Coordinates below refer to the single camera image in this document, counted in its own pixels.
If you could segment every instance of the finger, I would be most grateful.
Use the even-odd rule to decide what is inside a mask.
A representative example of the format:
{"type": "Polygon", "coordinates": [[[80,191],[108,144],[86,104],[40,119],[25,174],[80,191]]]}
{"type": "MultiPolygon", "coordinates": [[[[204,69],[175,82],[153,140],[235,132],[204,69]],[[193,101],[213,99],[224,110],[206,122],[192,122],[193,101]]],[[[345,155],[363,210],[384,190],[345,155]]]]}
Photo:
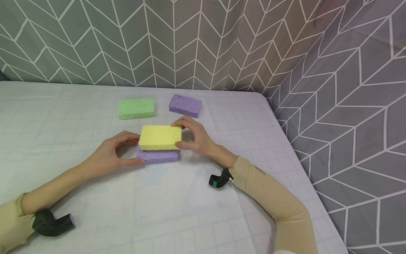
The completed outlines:
{"type": "Polygon", "coordinates": [[[119,148],[123,145],[136,145],[136,144],[138,144],[138,140],[128,140],[118,144],[116,148],[119,148]]]}
{"type": "Polygon", "coordinates": [[[171,126],[183,126],[190,129],[192,132],[196,129],[196,124],[186,120],[186,119],[178,119],[171,126]]]}
{"type": "Polygon", "coordinates": [[[144,165],[145,161],[140,158],[132,158],[132,159],[120,159],[119,165],[120,167],[133,167],[138,165],[144,165]]]}
{"type": "Polygon", "coordinates": [[[137,141],[140,139],[140,135],[128,131],[123,131],[111,138],[116,145],[125,141],[137,141]]]}
{"type": "Polygon", "coordinates": [[[186,141],[178,141],[175,143],[175,146],[181,150],[190,150],[190,151],[197,151],[197,144],[186,142],[186,141]]]}
{"type": "Polygon", "coordinates": [[[172,126],[177,126],[175,125],[176,122],[180,121],[180,120],[186,120],[190,123],[196,122],[195,120],[193,120],[190,116],[187,115],[183,115],[181,118],[179,118],[178,120],[176,120],[175,122],[173,122],[172,126]]]}

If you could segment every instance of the forearm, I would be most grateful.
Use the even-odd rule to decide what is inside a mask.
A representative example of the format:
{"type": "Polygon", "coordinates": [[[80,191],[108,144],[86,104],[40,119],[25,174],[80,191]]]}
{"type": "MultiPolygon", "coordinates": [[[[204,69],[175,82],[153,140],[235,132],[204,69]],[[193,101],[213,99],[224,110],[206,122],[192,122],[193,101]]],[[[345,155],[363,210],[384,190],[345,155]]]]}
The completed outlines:
{"type": "Polygon", "coordinates": [[[53,180],[26,193],[21,200],[25,215],[34,214],[43,208],[50,208],[72,189],[89,179],[81,165],[68,169],[53,180]]]}
{"type": "Polygon", "coordinates": [[[227,150],[224,146],[216,144],[209,149],[208,156],[223,168],[231,168],[237,160],[237,155],[227,150]]]}
{"type": "Polygon", "coordinates": [[[230,168],[234,185],[255,199],[274,219],[274,249],[316,254],[313,225],[306,207],[275,178],[238,157],[230,168]]]}

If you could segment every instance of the black wrist device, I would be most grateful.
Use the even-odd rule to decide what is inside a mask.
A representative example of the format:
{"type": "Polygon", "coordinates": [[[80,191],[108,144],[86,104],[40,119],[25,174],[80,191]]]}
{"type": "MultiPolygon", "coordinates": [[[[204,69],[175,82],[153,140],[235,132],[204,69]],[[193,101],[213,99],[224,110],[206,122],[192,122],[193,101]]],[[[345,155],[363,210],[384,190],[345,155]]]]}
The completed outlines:
{"type": "Polygon", "coordinates": [[[215,175],[210,176],[209,185],[216,188],[221,188],[228,182],[228,180],[233,181],[233,177],[231,176],[230,171],[227,168],[225,168],[221,172],[221,176],[215,175]]]}
{"type": "Polygon", "coordinates": [[[49,209],[42,209],[35,213],[32,228],[40,235],[56,237],[66,231],[75,228],[75,221],[71,214],[55,219],[49,209]]]}

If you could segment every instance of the purple sponge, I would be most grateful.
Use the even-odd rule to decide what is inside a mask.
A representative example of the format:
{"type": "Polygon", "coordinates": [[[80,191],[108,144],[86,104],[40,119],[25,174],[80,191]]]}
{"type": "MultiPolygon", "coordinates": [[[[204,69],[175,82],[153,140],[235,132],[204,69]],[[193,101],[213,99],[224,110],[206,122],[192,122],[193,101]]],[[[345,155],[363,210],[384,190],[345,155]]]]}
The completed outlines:
{"type": "Polygon", "coordinates": [[[175,94],[169,103],[169,111],[197,118],[202,107],[201,100],[175,94]]]}
{"type": "Polygon", "coordinates": [[[145,160],[145,163],[170,162],[177,161],[179,150],[141,150],[137,146],[137,158],[145,160]]]}

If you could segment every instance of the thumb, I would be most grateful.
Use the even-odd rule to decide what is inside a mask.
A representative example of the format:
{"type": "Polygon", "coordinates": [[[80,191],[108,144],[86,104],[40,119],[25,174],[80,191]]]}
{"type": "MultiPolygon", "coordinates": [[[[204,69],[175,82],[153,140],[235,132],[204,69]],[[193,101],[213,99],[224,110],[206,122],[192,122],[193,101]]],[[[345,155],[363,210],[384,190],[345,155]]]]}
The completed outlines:
{"type": "Polygon", "coordinates": [[[186,142],[186,141],[178,141],[175,143],[175,146],[179,149],[182,150],[190,150],[190,151],[196,151],[197,150],[197,144],[196,143],[191,143],[191,142],[186,142]]]}
{"type": "Polygon", "coordinates": [[[133,167],[133,166],[144,165],[144,164],[145,164],[145,161],[140,158],[120,159],[121,167],[133,167]]]}

